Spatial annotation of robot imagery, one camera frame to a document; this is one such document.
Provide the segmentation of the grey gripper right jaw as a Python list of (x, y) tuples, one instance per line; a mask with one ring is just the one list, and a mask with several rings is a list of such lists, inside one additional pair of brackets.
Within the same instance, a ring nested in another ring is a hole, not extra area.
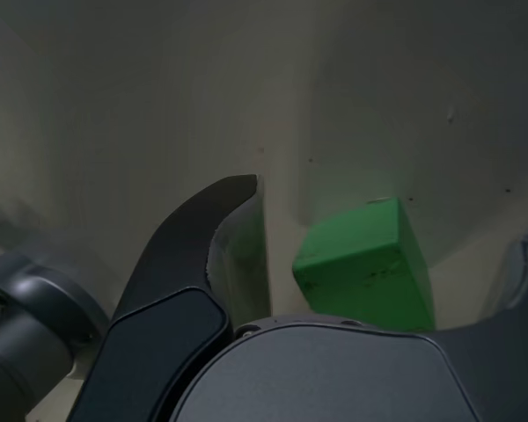
[(218, 354), (174, 421), (528, 421), (528, 235), (518, 285), (476, 324), (398, 333), (349, 324), (262, 330)]

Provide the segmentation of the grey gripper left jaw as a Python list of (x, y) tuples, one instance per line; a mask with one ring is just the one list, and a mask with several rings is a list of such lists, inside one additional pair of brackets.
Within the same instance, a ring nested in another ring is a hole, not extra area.
[(70, 420), (168, 420), (236, 329), (271, 313), (262, 182), (222, 178), (152, 235)]

